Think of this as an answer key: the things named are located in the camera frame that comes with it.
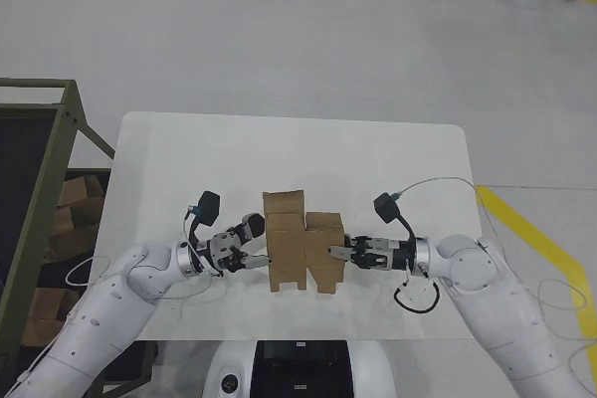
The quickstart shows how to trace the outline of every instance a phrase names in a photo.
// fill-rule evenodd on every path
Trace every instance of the black panel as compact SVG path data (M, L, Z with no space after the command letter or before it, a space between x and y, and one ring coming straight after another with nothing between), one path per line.
M0 297L56 112L0 109Z
M352 398L346 341L259 341L252 398Z

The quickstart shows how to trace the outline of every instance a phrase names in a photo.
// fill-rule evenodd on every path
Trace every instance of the cable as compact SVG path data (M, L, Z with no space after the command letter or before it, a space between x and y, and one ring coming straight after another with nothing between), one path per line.
M544 282L556 282L558 284L564 285L566 287L569 287L571 289L573 289L574 291L576 291L580 296L582 296L582 298L584 299L584 304L580 305L580 306L574 306L574 307L565 307L565 306L558 306L558 305L553 305L550 304L546 301L544 301L543 299L541 299L541 288L542 285L544 284ZM586 338L586 337L569 337L569 336L564 336L559 334L558 332L556 332L552 327L550 327L550 325L548 324L548 322L546 321L546 314L544 313L544 307L543 305L547 305L550 306L552 308L555 309L559 309L559 310L568 310L568 311L578 311L584 307L586 307L586 305L588 304L588 298L586 298L586 295L578 288L572 286L571 284L568 284L564 281L560 281L560 280L554 280L554 279L543 279L541 281L539 281L539 285L537 286L537 297L531 293L528 289L526 289L531 296L533 296L534 298L537 299L537 305L539 306L539 313L541 314L542 319L544 319L544 324L546 325L546 327L548 328L548 330L550 330L551 333L553 333L553 335L559 339L562 339L564 341L582 341L582 342L586 342L586 344L582 345L581 347L577 348L575 351L573 351L572 354L570 354L570 356L568 357L568 361L567 361L567 365L568 365L568 370L570 371L570 373L573 375L573 377L575 378L575 380L577 380L577 383L579 383L579 385L581 385L581 387L586 390L587 393L589 393L590 395L592 395L593 397L597 398L597 394L595 394L594 392L592 392L588 387L586 387L584 385L584 383L582 383L582 381L579 379L579 376L577 376L577 373L575 373L575 370L572 367L572 360L573 358L579 354L580 352L586 350L587 348L596 345L597 344L597 338Z
M410 190L411 188L418 186L418 185L422 185L425 184L427 182L431 182L431 181L439 181L439 180L457 180L457 181L462 181L464 183L466 183L467 185L469 185L474 192L476 193L476 195L478 196L478 199L480 199L480 203L482 204L482 208L485 212L485 216L487 217L487 221L489 222L489 225L491 226L492 231L494 232L494 235L496 236L496 240L497 240L497 244L499 245L500 249L501 249L501 254L502 257L504 258L504 260L506 261L506 263L508 264L509 268L512 270L512 272L515 274L515 276L519 279L519 277L517 276L517 273L515 272L515 270L510 266L510 263L508 262L508 259L506 258L506 253L504 252L504 245L501 242L501 239L499 238L498 235L498 231L496 231L496 228L494 227L494 223L491 221L491 217L489 216L489 212L487 211L487 207L485 207L484 203L485 201L483 200L482 196L480 195L480 192L478 192L478 189L476 188L476 186L474 184L472 184L470 181L461 178L461 177L434 177L434 178L428 178L426 180L422 180L422 181L418 181L415 184L412 184L410 186L408 186L407 188L403 189L402 191L398 191L397 193L395 193L392 197L394 198L394 200L398 200L402 194L404 194L405 192L407 192L408 190ZM580 305L580 306L574 306L574 307L566 307L566 306L559 306L559 305L555 305L552 304L550 302L544 301L541 298L541 288L542 285L545 282L556 282L559 284L562 284L564 286L567 286L569 288L571 288L572 290L576 291L583 299L584 299L584 304ZM567 340L567 341L584 341L587 342L587 344L584 344L583 346L577 348L569 357L568 357L568 370L570 371L570 373L573 375L573 377L577 380L577 382L579 383L579 385L586 390L586 392L588 392L590 395L592 395L593 397L597 398L597 394L595 394L594 392L592 392L590 389L588 389L584 383L582 383L582 381L579 379L579 377L577 376L577 373L575 373L575 370L572 368L572 360L573 358L579 354L580 352L584 351L585 349L596 345L597 344L597 338L584 338L584 337L568 337L568 336L563 336L561 334L559 334L558 332L556 332L552 327L550 327L550 325L548 324L548 322L546 321L546 315L544 313L544 309L543 306L550 306L551 308L555 308L555 309L559 309L559 310L567 310L567 311L578 311L581 310L583 308L586 307L586 305L588 304L588 298L586 297L586 295L578 288L572 286L569 283L566 283L564 281L560 281L560 280L555 280L555 279L543 279L541 281L539 281L539 285L537 286L537 296L534 295L528 288L526 288L526 291L533 296L534 299L537 300L538 306L539 306L539 311L541 313L541 317L542 319L544 319L544 324L546 325L546 327L548 328L548 330L550 330L551 333L553 333L553 335L555 337L558 337L562 340ZM407 310L411 310L413 308L408 308L405 305L403 305L397 298L397 294L400 292L400 288L396 289L396 292L394 292L394 299L396 300L396 302L398 302L403 308L407 309Z
M429 275L427 275L426 273L425 273L425 277L427 279L429 279ZM396 290L394 291L394 300L398 303L398 305L400 305L402 308L408 310L409 312L419 313L419 314L429 313L436 307L436 305L438 305L438 301L440 301L440 289L438 288L438 285L436 285L436 283L434 281L431 281L431 282L434 286L434 290L436 291L436 298L434 298L434 302L431 304L431 306L429 306L426 309L412 308L410 306L405 305L401 300L399 300L398 294L401 292L400 287L396 288ZM407 288L407 282L403 283L402 287Z
M183 237L186 240L186 243L188 244L188 247L190 248L190 252L192 252L192 254L197 258L197 261L199 262L199 265L201 266L201 268L203 268L203 263L201 262L201 257L199 256L199 254L195 250L195 247L192 246L192 244L190 243L190 238L188 237L188 232L186 231L186 218L185 217L183 219ZM208 273L208 275L210 275L212 277L221 277L219 274L214 274L210 270L204 269L204 271L206 273Z
M403 193L407 192L408 190L410 190L413 187L416 187L416 186L422 185L422 184L426 184L427 182L441 181L441 180L456 180L456 181L464 182L465 184L469 185L474 190L474 192L476 193L476 196L478 196L478 199L480 199L480 203L483 203L483 204L485 203L485 200L480 195L480 192L478 192L478 188L476 188L476 186L474 184L472 184L469 180L466 180L461 177L434 177L434 178L427 178L426 180L418 181L415 184L409 185L407 188L403 189L402 191L395 193L394 200L398 200L398 198L400 198ZM493 230L494 235L496 236L497 244L499 245L499 248L501 249L501 255L504 257L504 260L508 263L508 260L506 259L506 253L504 252L504 245L501 243L501 239L499 238L498 231L496 231L496 227L494 227L494 223L491 221L491 217L489 216L489 211L487 211L487 208L484 205L482 206L482 209L485 211L485 216L487 217L487 221L489 222L489 225L491 226L491 229Z
M209 282L208 282L208 286L206 286L201 292L197 292L193 295L188 295L188 296L177 296L177 297L164 297L162 296L161 298L158 299L190 299L190 298L194 298L195 296L199 296L202 293L206 292L208 289L210 289L210 287L212 286L212 279L213 276L212 274L206 274L209 278Z
M103 272L99 275L99 277L97 277L93 282L86 282L85 284L74 284L73 282L69 281L69 277L71 276L71 274L78 269L79 267L83 266L84 264L86 264L87 262L89 262L90 260L94 260L94 259L105 259L108 264L106 264L106 268L103 270ZM107 256L91 256L89 258L87 258L86 260L82 261L81 263L77 264L76 266L73 267L72 270L70 270L67 275L64 278L64 282L72 287L76 287L76 288L81 288L81 287L89 287L92 286L94 284L96 284L101 277L103 277L103 275L106 273L106 271L108 271L108 267L110 267L110 259Z

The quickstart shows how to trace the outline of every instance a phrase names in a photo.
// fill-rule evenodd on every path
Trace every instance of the cardboard boxes on shelf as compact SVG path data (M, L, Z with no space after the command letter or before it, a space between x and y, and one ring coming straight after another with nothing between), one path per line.
M68 260L95 248L103 190L94 175L65 181L44 262Z
M36 288L29 317L22 335L22 345L44 347L62 330L79 295L68 289Z

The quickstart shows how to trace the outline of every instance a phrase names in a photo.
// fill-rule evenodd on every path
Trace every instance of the box flap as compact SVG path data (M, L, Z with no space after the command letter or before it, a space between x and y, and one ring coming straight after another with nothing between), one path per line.
M263 211L266 216L269 214L293 213L303 217L305 212L305 200L303 192L275 192L263 193Z
M315 213L305 214L305 226L308 230L342 229L340 213Z
M87 186L84 183L84 178L74 178L64 182L62 193L60 193L60 199L58 200L58 206L67 206L88 197L89 194L87 193Z

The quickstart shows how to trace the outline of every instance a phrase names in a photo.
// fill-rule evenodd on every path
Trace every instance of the white cable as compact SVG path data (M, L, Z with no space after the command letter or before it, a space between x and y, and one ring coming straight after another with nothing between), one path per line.
M487 221L489 222L489 225L491 226L491 229L494 232L494 235L496 236L496 240L497 240L497 244L499 245L499 247L501 248L501 254L504 258L504 260L506 261L506 263L508 264L508 266L512 269L512 271L515 273L515 270L510 266L510 263L508 262L508 259L506 258L506 253L504 252L504 245L501 242L501 239L499 238L498 235L498 231L496 231L496 228L494 227L493 222L491 221L491 218L489 217L489 212L487 211L487 207L485 206L485 201L483 200L482 196L480 195L480 192L478 192L478 189L476 188L476 186L474 184L472 184L470 181L461 178L461 177L435 177L435 178L428 178L426 180L422 180L422 181L418 181L415 184L412 184L410 186L408 186L407 188L403 189L402 191L399 191L396 193L397 198L400 198L400 196L402 196L403 193L407 192L408 190L410 190L411 188L418 186L418 185L422 185L425 184L427 182L431 182L431 181L439 181L439 180L457 180L457 181L462 181L466 184L468 184L476 193L476 195L478 196L478 198L480 199L480 203L482 203L482 208L485 211L485 216L487 217ZM569 288L571 288L572 290L576 291L580 296L582 296L582 298L584 299L584 304L580 305L580 306L574 306L574 307L565 307L565 306L559 306L559 305L555 305L552 304L550 302L544 301L543 299L541 299L541 287L543 285L544 282L556 282L562 285L565 285ZM550 325L548 324L548 322L546 321L546 316L544 314L544 309L543 306L550 306L552 308L555 309L560 309L560 310L569 310L569 311L578 311L581 310L583 308L586 307L586 305L588 304L588 298L586 297L586 295L578 288L572 286L571 284L568 284L564 281L560 281L560 280L554 280L554 279L543 279L541 281L539 281L539 285L537 287L537 296L534 295L528 288L526 288L526 291L533 296L538 303L539 306L539 311L541 312L541 316L544 319L544 323L546 324L546 327L548 328L548 330L550 330L551 333L553 333L554 336L562 339L562 340L567 340L567 341L584 341L587 342L587 344L577 348L572 354L570 354L570 356L568 357L568 370L570 371L570 373L573 375L573 377L577 380L577 382L579 383L579 385L586 390L586 392L588 392L590 395L592 395L593 397L597 398L597 394L595 394L594 392L592 392L590 389L588 389L584 383L582 383L582 381L579 379L579 377L577 376L577 373L575 373L575 370L572 368L572 360L573 358L580 352L584 351L585 349L597 344L597 338L584 338L584 337L567 337L567 336L563 336L561 334L559 334L558 332L556 332L555 330L553 330L552 327L550 327Z
M480 195L480 192L478 192L478 188L476 188L476 186L474 184L472 184L469 180L466 180L461 177L427 178L426 180L418 181L415 184L409 185L407 188L403 189L402 191L399 191L397 193L397 195L398 195L398 197L401 197L403 193L407 192L408 190L410 190L411 188L413 188L415 186L426 184L427 182L431 182L431 181L440 181L440 180L456 180L456 181L462 181L462 182L466 183L474 190L474 192L478 196L478 199L480 199L480 203L483 203L483 204L485 203L484 199ZM487 211L487 208L485 206L483 206L482 209L485 211L485 216L487 217L487 221L489 222L491 229L494 231L494 235L496 236L497 244L499 245L499 248L501 249L501 255L504 257L504 259L508 263L508 260L506 259L506 253L504 252L504 245L501 243L501 239L499 238L498 231L496 231L496 227L494 227L494 223L491 221L491 217L489 217L489 212Z
M206 292L208 289L210 289L210 286L212 286L212 275L211 274L205 274L208 276L208 285L201 291L201 292L197 292L193 295L187 295L187 296L176 296L176 297L161 297L158 299L190 299L190 298L194 298L195 296L199 296L202 293Z
M584 299L584 304L580 305L580 306L574 306L574 307L565 307L565 306L557 306L557 305L552 305L549 304L547 302L545 302L544 300L541 299L541 287L544 284L544 282L556 282L559 284L562 284L564 286L567 286L571 289L573 289L574 291L576 291L580 296L582 296L582 298ZM544 319L544 324L546 325L546 327L548 328L548 330L550 330L551 333L553 333L553 335L557 338L560 338L564 341L582 341L582 342L586 342L586 344L582 345L581 347L577 348L575 351L573 351L572 354L570 354L570 356L568 357L568 370L570 371L570 373L573 375L573 377L575 378L575 380L577 380L577 383L579 383L579 385L581 385L581 387L586 390L587 393L589 393L590 395L592 395L593 397L597 398L597 394L595 394L594 392L592 392L588 387L586 387L584 385L584 383L582 383L582 381L579 379L579 376L577 376L577 373L575 373L575 370L572 367L572 360L573 358L580 352L586 350L587 348L597 344L597 338L586 338L586 337L568 337L568 336L564 336L559 334L558 332L556 332L552 327L550 327L550 325L548 324L548 322L546 321L546 314L544 313L544 307L542 306L542 304L546 304L550 307L553 307L555 309L559 309L559 310L570 310L570 311L578 311L582 308L584 308L587 304L588 304L588 298L586 298L586 296L584 295L584 293L581 292L580 289L564 282L564 281L560 281L560 280L554 280L554 279L544 279L539 281L539 285L537 286L537 297L534 296L537 299L537 303L539 305L539 312L541 314L542 319Z
M97 277L93 282L87 282L85 284L74 284L73 282L69 281L69 277L71 276L71 274L78 269L79 267L83 266L84 264L86 264L87 262L89 262L90 260L94 260L94 259L105 259L108 264L106 264L106 268L103 270L103 272L101 273L101 275L99 275L99 277ZM81 288L81 287L89 287L91 285L96 284L101 277L103 277L103 275L106 273L106 271L108 271L108 267L110 267L110 260L108 259L108 257L106 256L92 256L87 258L86 260L82 261L81 263L77 264L76 266L73 267L72 270L70 270L67 275L64 278L64 282L72 287L76 287L76 288Z

